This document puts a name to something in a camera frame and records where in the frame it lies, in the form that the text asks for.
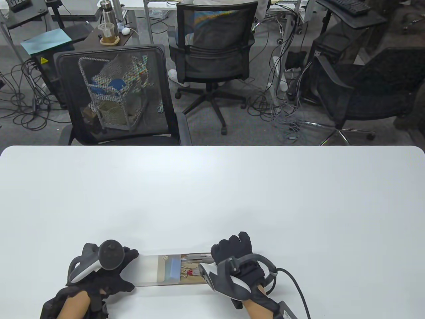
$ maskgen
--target chair base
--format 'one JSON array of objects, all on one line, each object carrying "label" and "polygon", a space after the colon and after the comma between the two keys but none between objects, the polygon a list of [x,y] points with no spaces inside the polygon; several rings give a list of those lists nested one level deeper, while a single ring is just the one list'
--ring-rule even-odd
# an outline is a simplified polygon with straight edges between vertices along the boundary
[{"label": "chair base", "polygon": [[206,83],[206,89],[198,89],[198,88],[178,88],[177,93],[175,94],[176,99],[181,98],[181,92],[187,92],[187,93],[193,93],[196,95],[199,95],[199,97],[191,104],[189,105],[184,111],[183,114],[189,113],[191,110],[196,108],[198,105],[200,105],[204,101],[208,101],[211,103],[212,108],[214,109],[215,113],[217,114],[218,119],[221,122],[221,135],[227,135],[227,127],[226,127],[226,121],[224,120],[223,114],[220,112],[220,108],[218,107],[215,99],[228,99],[228,100],[236,100],[241,101],[241,109],[245,109],[247,107],[247,99],[243,96],[217,91],[218,88],[217,83]]},{"label": "chair base", "polygon": [[323,146],[325,145],[334,135],[339,135],[342,137],[342,139],[344,140],[344,143],[346,145],[352,145],[350,143],[350,141],[348,140],[347,136],[345,135],[345,132],[351,132],[351,133],[363,133],[363,134],[367,134],[366,138],[370,141],[375,139],[375,134],[376,132],[373,131],[365,131],[365,130],[357,130],[354,128],[341,128],[338,129],[332,125],[327,125],[327,124],[319,124],[319,123],[314,123],[314,122],[308,122],[308,121],[298,121],[301,124],[305,124],[305,125],[309,125],[309,126],[314,126],[314,127],[320,127],[320,128],[331,128],[333,131],[331,132],[331,134],[329,134],[329,136],[327,138],[325,138],[320,144],[319,146]]}]

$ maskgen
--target black desk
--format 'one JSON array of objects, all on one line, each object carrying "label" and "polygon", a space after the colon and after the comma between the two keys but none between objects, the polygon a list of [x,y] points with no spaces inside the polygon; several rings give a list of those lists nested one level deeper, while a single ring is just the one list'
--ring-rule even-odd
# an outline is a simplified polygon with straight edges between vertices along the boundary
[{"label": "black desk", "polygon": [[328,28],[329,20],[331,19],[332,13],[337,15],[343,22],[345,22],[349,27],[353,29],[369,28],[371,26],[377,26],[379,24],[387,22],[384,17],[380,16],[373,10],[370,10],[367,14],[358,17],[353,17],[346,11],[343,11],[341,8],[337,7],[336,5],[327,0],[316,0],[316,2],[328,9],[326,17],[323,19],[323,27],[320,34],[323,34]]}]

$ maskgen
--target wrist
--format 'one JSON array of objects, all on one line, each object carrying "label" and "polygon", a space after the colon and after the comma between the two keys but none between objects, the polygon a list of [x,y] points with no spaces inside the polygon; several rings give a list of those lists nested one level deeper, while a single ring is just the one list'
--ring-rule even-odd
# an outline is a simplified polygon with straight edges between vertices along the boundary
[{"label": "wrist", "polygon": [[[264,291],[263,286],[258,285],[259,291],[261,291],[264,295],[266,295],[266,292]],[[249,316],[252,319],[256,318],[273,318],[273,312],[269,309],[259,305],[255,301],[247,300],[243,301],[242,304],[244,305],[245,309],[247,310]]]}]

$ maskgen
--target gray carpet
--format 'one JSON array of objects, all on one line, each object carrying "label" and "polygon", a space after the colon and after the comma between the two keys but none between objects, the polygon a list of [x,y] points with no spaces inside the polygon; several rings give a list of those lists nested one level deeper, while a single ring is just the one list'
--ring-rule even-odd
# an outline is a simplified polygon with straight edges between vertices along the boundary
[{"label": "gray carpet", "polygon": [[[314,19],[310,22],[308,33],[303,43],[303,49],[309,50],[311,43],[320,32],[321,28],[322,13],[314,16]],[[165,20],[169,25],[176,24],[175,12],[171,13],[169,18]],[[146,30],[145,20],[138,19],[139,30]],[[165,30],[165,26],[158,23],[153,26],[153,31],[161,32]],[[267,76],[269,75],[269,58],[273,48],[276,46],[276,39],[279,37],[277,25],[275,23],[268,23],[262,25],[257,29],[255,34],[255,45],[251,49],[251,57],[254,57],[260,50],[263,49],[267,40],[267,29],[269,30],[269,41],[264,51],[250,64],[250,75],[252,81],[251,84],[265,88],[267,82]],[[31,22],[22,28],[16,28],[11,31],[12,37],[15,43],[20,43],[22,40],[31,38],[44,30],[44,24],[42,22]],[[408,40],[405,36],[398,41],[406,42]],[[143,43],[148,43],[147,33],[142,31],[141,38]],[[303,35],[295,36],[291,51],[299,51]],[[167,53],[167,68],[175,68],[174,63],[169,58],[169,51],[167,48],[168,40],[167,34],[155,34],[154,40],[156,43],[161,43],[165,47]],[[2,58],[0,59],[0,71],[2,73],[10,72],[13,65],[18,64],[17,58],[14,56],[12,50],[8,48],[5,41],[0,38],[0,52],[2,52]],[[15,77],[19,79],[19,73],[14,73]],[[177,84],[170,81],[170,90],[173,96],[173,104],[176,111],[182,111],[187,105],[189,105],[195,97],[190,94],[183,94],[179,100],[174,99],[174,93],[177,89]],[[240,81],[230,81],[226,83],[222,89],[224,91],[230,91],[237,94],[249,96],[253,93],[254,88],[246,85]],[[21,85],[22,92],[27,96],[27,102],[30,102],[32,96],[29,85],[25,81]],[[5,91],[8,89],[3,88],[0,93],[0,99],[8,100],[9,94]],[[0,100],[0,108],[14,108],[10,102]],[[212,107],[207,103],[203,103],[196,110],[190,112],[187,115],[190,133],[194,145],[286,145],[287,140],[283,140],[281,132],[272,127],[269,122],[262,121],[259,117],[251,116],[246,110],[240,109],[239,105],[234,102],[226,100],[218,100],[221,107],[221,111],[226,120],[228,127],[228,135],[222,136],[220,134],[220,122],[214,113]],[[11,111],[0,110],[0,117],[8,115]],[[320,107],[302,105],[300,110],[297,112],[297,116],[301,119],[309,120],[312,122],[321,122],[331,124],[328,117],[325,115],[324,110]],[[49,114],[49,118],[55,121],[66,122],[69,120],[69,116],[66,111],[55,110]],[[22,118],[15,119],[15,122],[21,122]],[[347,123],[347,127],[360,128],[365,130],[373,130],[377,132],[377,137],[373,142],[368,141],[363,134],[351,134],[349,135],[350,141],[354,145],[412,145],[412,141],[405,131],[396,130],[392,124],[394,119],[385,119],[378,121],[367,121],[367,122],[350,122]],[[30,123],[32,127],[38,126],[42,123],[42,119],[37,119]],[[55,145],[59,139],[60,132],[65,124],[59,124],[48,121],[47,126],[40,131],[30,131],[13,123],[12,119],[0,119],[0,152],[11,145]],[[302,134],[305,137],[302,141],[295,141],[295,145],[307,144],[317,145],[323,140],[328,134],[327,130],[317,130],[302,127]],[[330,145],[343,145],[343,141],[336,137],[330,141]]]}]

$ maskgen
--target transparent container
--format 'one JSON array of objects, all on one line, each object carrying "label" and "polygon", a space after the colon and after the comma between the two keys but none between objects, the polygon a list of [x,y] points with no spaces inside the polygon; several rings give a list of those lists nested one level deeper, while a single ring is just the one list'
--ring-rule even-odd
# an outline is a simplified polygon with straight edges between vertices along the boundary
[{"label": "transparent container", "polygon": [[205,284],[198,269],[200,262],[211,264],[210,253],[140,255],[121,272],[136,287]]},{"label": "transparent container", "polygon": [[102,31],[102,42],[103,43],[115,43],[117,37],[115,36],[115,26],[113,23],[105,22],[97,26]]}]

